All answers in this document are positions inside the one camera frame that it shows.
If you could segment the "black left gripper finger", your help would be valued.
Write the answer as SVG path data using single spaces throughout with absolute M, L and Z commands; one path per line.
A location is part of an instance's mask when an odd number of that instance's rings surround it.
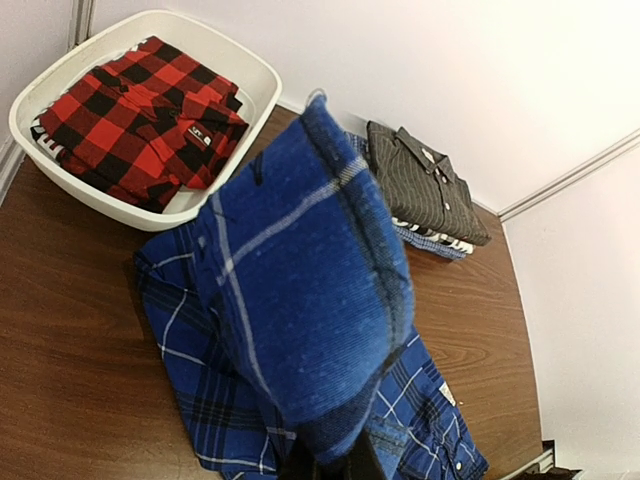
M 346 457 L 344 478 L 346 480 L 386 479 L 374 447 L 366 432 L 360 433 L 352 450 Z

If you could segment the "blue plaid long sleeve shirt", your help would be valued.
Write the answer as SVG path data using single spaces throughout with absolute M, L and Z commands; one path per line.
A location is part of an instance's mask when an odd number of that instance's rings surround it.
M 382 193 L 323 95 L 134 263 L 203 468 L 345 479 L 366 432 L 386 479 L 487 473 L 415 328 Z

